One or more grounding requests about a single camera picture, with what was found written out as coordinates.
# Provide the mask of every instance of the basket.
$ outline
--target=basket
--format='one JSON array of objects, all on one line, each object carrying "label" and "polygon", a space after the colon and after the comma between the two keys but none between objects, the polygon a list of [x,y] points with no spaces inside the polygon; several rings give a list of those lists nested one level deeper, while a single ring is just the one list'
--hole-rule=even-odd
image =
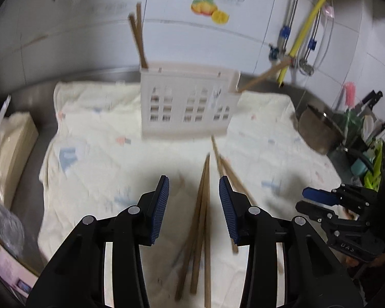
[{"label": "basket", "polygon": [[193,138],[225,134],[240,93],[240,72],[186,63],[153,62],[141,69],[145,137]]}]

